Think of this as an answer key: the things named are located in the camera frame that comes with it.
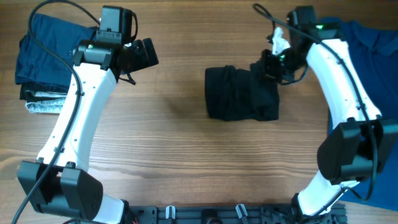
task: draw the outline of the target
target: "blue cloth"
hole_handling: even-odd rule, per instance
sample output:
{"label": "blue cloth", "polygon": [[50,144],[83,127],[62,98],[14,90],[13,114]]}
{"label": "blue cloth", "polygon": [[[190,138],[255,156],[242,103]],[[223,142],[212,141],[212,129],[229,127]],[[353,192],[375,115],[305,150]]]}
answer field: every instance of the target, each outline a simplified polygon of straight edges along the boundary
{"label": "blue cloth", "polygon": [[[72,50],[83,39],[91,39],[95,30],[79,26],[43,14],[36,14],[32,21],[36,38],[51,51],[73,65]],[[19,44],[15,83],[27,82],[69,89],[72,77],[69,69],[59,60],[42,50],[28,33]]]}
{"label": "blue cloth", "polygon": [[[332,18],[322,20],[335,21]],[[383,117],[398,120],[398,31],[365,28],[356,21],[337,21],[346,36],[351,61],[366,93]],[[383,172],[377,176],[371,199],[363,204],[398,211],[397,163],[398,141]],[[354,189],[366,195],[368,187],[369,180]],[[362,203],[351,192],[344,194],[341,200]]]}

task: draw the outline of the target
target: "black cloth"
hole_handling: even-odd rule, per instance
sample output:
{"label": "black cloth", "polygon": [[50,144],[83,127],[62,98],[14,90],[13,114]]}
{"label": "black cloth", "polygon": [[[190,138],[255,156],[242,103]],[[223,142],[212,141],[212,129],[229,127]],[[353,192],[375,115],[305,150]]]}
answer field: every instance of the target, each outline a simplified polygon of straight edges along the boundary
{"label": "black cloth", "polygon": [[23,83],[21,85],[21,91],[19,92],[19,99],[20,100],[26,100],[26,102],[28,102],[28,103],[58,99],[58,98],[55,98],[55,97],[38,97],[38,96],[34,96],[32,94],[33,91],[34,92],[41,91],[41,92],[67,93],[67,91],[64,90],[63,88],[59,88],[59,87],[56,87],[56,86],[41,85],[41,84],[38,84],[38,83],[29,82],[29,83]]}
{"label": "black cloth", "polygon": [[259,79],[257,67],[253,65],[251,72],[232,65],[206,69],[205,97],[210,118],[225,121],[278,119],[277,84]]}

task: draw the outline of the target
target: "wood grain surface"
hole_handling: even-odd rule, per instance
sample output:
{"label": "wood grain surface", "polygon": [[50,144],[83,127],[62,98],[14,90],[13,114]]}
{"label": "wood grain surface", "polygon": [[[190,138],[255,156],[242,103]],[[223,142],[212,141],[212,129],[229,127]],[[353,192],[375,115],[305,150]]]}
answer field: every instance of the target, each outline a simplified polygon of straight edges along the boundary
{"label": "wood grain surface", "polygon": [[[19,40],[38,2],[0,1],[0,223],[10,223],[25,197],[16,179],[22,160],[34,161],[56,115],[29,114],[14,83]],[[317,171],[326,136],[327,104],[310,73],[280,86],[280,119],[222,122],[209,119],[205,68],[248,69],[269,48],[271,24],[254,1],[89,1],[100,17],[104,4],[137,13],[138,38],[151,37],[160,64],[133,73],[136,86],[117,84],[98,124],[89,173],[107,194],[131,205],[233,205],[288,202]],[[397,1],[261,1],[284,20],[296,6],[313,4],[319,17],[356,19],[378,29],[398,29]],[[93,26],[78,9],[51,4],[41,13]],[[347,203],[350,223],[398,223],[398,213]],[[30,204],[20,223],[61,223]]]}

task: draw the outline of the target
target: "black cable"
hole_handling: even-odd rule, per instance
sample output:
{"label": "black cable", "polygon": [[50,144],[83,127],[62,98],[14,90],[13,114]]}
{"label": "black cable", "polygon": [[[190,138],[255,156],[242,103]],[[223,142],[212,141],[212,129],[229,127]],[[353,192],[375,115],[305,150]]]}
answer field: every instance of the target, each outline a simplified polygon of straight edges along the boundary
{"label": "black cable", "polygon": [[[302,32],[301,30],[298,30],[298,29],[296,29],[296,28],[294,28],[292,26],[289,26],[288,24],[286,24],[286,23],[284,23],[284,22],[282,22],[282,21],[280,21],[278,19],[275,19],[275,18],[269,16],[269,13],[268,13],[267,9],[265,9],[262,5],[260,5],[258,3],[253,4],[253,8],[254,8],[254,10],[256,12],[258,12],[260,15],[263,15],[265,18],[267,18],[267,19],[269,19],[269,20],[271,20],[273,22],[276,22],[276,23],[278,23],[278,24],[280,24],[280,25],[282,25],[282,26],[284,26],[284,27],[286,27],[286,28],[288,28],[288,29],[290,29],[290,30],[292,30],[292,31],[294,31],[294,32],[296,32],[296,33],[298,33],[298,34],[300,34],[300,35],[312,40],[312,41],[314,41],[315,43],[320,44],[322,47],[326,48],[337,59],[338,63],[341,66],[343,66],[344,70],[346,71],[346,73],[347,73],[347,75],[348,75],[348,77],[349,77],[349,79],[351,81],[351,84],[352,84],[352,86],[354,88],[355,95],[356,95],[357,101],[359,103],[359,108],[361,109],[361,112],[362,112],[362,114],[363,114],[363,116],[365,118],[366,126],[368,127],[368,132],[369,132],[368,134],[369,134],[369,138],[371,140],[372,149],[373,149],[373,167],[372,167],[371,181],[369,183],[369,189],[368,189],[368,193],[367,193],[365,199],[363,199],[351,187],[343,187],[342,190],[339,192],[339,194],[341,195],[346,190],[350,190],[360,200],[365,201],[365,202],[368,201],[370,196],[372,195],[373,188],[374,188],[374,185],[376,183],[376,176],[377,176],[377,143],[376,143],[376,137],[374,135],[374,132],[373,132],[370,120],[369,120],[368,113],[366,112],[366,105],[363,103],[363,100],[361,98],[361,94],[359,93],[358,87],[356,86],[355,80],[354,80],[351,72],[349,71],[347,65],[345,64],[344,60],[342,58],[340,58],[340,56],[332,48],[327,46],[327,44],[323,43],[321,40],[318,40],[317,38],[315,38],[315,37],[313,37],[313,36],[311,36],[309,34],[306,34],[306,33]],[[338,197],[337,197],[337,195],[336,195],[336,197],[333,198],[334,200],[330,201],[329,206],[332,205],[333,203],[335,203],[335,201],[339,198],[340,195]],[[327,206],[326,208],[321,209],[317,213],[321,214],[321,212],[326,210],[329,206]]]}
{"label": "black cable", "polygon": [[78,223],[78,221],[79,221],[78,219],[74,218],[74,219],[68,220],[62,224],[71,224],[71,223],[75,223],[75,222]]}
{"label": "black cable", "polygon": [[72,6],[75,6],[79,9],[81,9],[83,12],[85,12],[87,15],[89,15],[97,24],[100,24],[100,22],[95,19],[95,17],[93,15],[91,15],[85,8],[79,6],[78,4],[71,2],[71,1],[67,1],[67,0],[49,0],[49,1],[45,1],[40,3],[38,6],[36,6],[33,11],[31,12],[30,16],[29,16],[29,21],[28,21],[28,32],[30,34],[30,36],[32,37],[32,39],[34,40],[34,42],[40,47],[42,48],[44,51],[46,51],[49,55],[55,57],[56,59],[58,59],[59,61],[61,61],[71,72],[73,77],[76,80],[76,87],[77,87],[77,91],[76,91],[76,101],[75,101],[75,105],[73,107],[73,111],[72,114],[70,116],[70,119],[68,121],[67,127],[65,128],[64,133],[62,134],[61,140],[58,144],[57,150],[54,153],[53,158],[51,159],[51,161],[49,162],[49,164],[47,165],[47,167],[45,168],[45,170],[43,171],[42,175],[39,177],[39,179],[37,180],[37,182],[35,183],[35,185],[32,187],[32,189],[30,190],[30,192],[26,195],[26,198],[24,199],[24,201],[21,203],[20,207],[18,208],[18,211],[16,212],[14,219],[12,220],[12,224],[17,223],[18,218],[20,217],[22,211],[24,210],[25,206],[27,205],[27,203],[29,202],[30,198],[33,196],[33,194],[35,193],[35,191],[40,187],[40,184],[43,182],[43,180],[45,179],[45,176],[48,174],[48,172],[50,171],[51,167],[54,165],[55,161],[57,160],[63,145],[65,144],[65,141],[67,139],[67,136],[69,134],[70,128],[72,127],[73,121],[75,120],[77,111],[79,109],[79,105],[80,105],[80,100],[81,100],[81,96],[83,95],[83,92],[81,90],[81,81],[80,78],[77,74],[77,72],[73,69],[72,66],[70,66],[68,64],[68,62],[66,62],[64,59],[62,59],[61,57],[59,57],[56,53],[52,52],[51,50],[49,50],[48,48],[46,48],[46,46],[44,46],[39,40],[37,40],[36,36],[34,35],[33,31],[32,31],[32,21],[33,21],[33,17],[35,15],[35,13],[44,5],[46,4],[50,4],[50,3],[55,3],[55,2],[62,2],[62,3],[67,3],[67,4],[71,4]]}
{"label": "black cable", "polygon": [[[271,13],[267,9],[263,8],[263,10],[267,14],[267,16],[272,17]],[[267,36],[267,39],[270,44],[274,44],[272,38],[274,37],[274,32],[275,32],[275,22],[271,21],[271,24],[272,24],[272,34]]]}
{"label": "black cable", "polygon": [[132,12],[132,16],[133,16],[133,18],[134,18],[134,21],[136,22],[136,31],[135,31],[134,35],[130,38],[130,43],[132,43],[133,41],[136,40],[137,34],[138,34],[138,20],[137,20],[137,15],[136,15],[134,12]]}
{"label": "black cable", "polygon": [[308,69],[309,69],[309,67],[308,67],[308,65],[306,65],[305,68],[304,68],[304,71],[301,74],[299,79],[293,80],[293,81],[289,81],[289,82],[285,82],[285,83],[281,83],[280,85],[290,85],[290,84],[298,83],[299,81],[303,80],[307,76]]}

